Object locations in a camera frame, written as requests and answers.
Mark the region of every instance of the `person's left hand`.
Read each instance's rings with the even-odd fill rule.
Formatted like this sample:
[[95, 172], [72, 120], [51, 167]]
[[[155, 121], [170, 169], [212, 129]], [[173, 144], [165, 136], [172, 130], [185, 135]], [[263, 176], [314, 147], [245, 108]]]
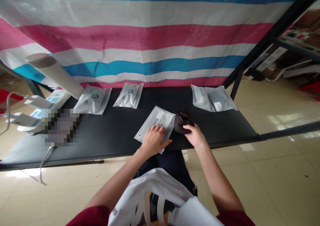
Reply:
[[157, 127], [153, 125], [151, 129], [148, 129], [143, 143], [140, 147], [140, 149], [146, 154], [148, 158], [159, 153], [172, 142], [172, 139], [161, 142], [162, 136], [165, 131], [166, 129], [164, 127], [160, 127], [159, 125]]

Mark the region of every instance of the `black table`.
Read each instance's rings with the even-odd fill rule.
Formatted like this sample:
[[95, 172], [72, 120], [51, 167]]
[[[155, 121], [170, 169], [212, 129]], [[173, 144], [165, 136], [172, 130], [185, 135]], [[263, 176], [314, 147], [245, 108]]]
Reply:
[[[186, 111], [199, 125], [211, 148], [259, 141], [240, 111], [208, 112], [194, 107], [191, 87], [143, 88], [137, 109], [112, 107], [121, 89], [113, 89], [103, 115], [80, 116], [77, 142], [50, 152], [45, 166], [133, 155], [141, 143], [134, 136], [155, 106], [172, 113]], [[77, 100], [63, 106], [72, 109]], [[172, 132], [173, 142], [165, 150], [193, 148], [184, 135]], [[42, 146], [41, 134], [25, 135], [1, 161], [0, 170], [39, 167], [48, 147]]]

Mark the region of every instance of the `tiled floor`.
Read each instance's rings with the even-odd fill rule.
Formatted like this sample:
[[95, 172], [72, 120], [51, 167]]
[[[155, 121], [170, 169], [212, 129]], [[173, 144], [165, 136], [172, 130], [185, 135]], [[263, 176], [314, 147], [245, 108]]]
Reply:
[[[19, 90], [28, 90], [19, 86]], [[319, 102], [286, 80], [242, 81], [236, 105], [258, 133], [317, 121]], [[21, 103], [14, 112], [30, 113]], [[0, 131], [5, 128], [0, 121]], [[22, 135], [1, 136], [0, 158]], [[320, 225], [320, 131], [212, 150], [256, 225]], [[200, 201], [217, 214], [194, 150], [184, 151]], [[0, 172], [0, 225], [64, 225], [127, 160]]]

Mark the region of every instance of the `sticker label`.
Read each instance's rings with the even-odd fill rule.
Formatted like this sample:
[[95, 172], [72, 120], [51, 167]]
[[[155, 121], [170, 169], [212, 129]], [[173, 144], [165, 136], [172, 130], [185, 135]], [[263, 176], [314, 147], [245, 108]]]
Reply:
[[221, 103], [220, 102], [214, 103], [214, 107], [216, 108], [216, 111], [220, 111], [221, 110]]

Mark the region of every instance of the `clear plastic bag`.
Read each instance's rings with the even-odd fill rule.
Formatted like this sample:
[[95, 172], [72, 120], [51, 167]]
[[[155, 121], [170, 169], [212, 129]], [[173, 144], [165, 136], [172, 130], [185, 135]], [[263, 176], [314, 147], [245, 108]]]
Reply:
[[206, 111], [215, 112], [214, 107], [208, 97], [207, 87], [191, 85], [191, 88], [193, 105]]
[[129, 107], [136, 109], [140, 101], [142, 89], [143, 84], [125, 83], [113, 107]]
[[218, 88], [207, 87], [207, 92], [216, 112], [231, 109], [238, 110], [224, 86], [219, 86]]
[[78, 113], [103, 114], [108, 104], [112, 88], [87, 85], [75, 105]]
[[150, 129], [153, 125], [160, 125], [166, 129], [166, 132], [162, 137], [162, 142], [167, 141], [174, 128], [175, 117], [175, 114], [165, 111], [158, 106], [155, 106], [134, 138], [142, 143], [147, 130]]

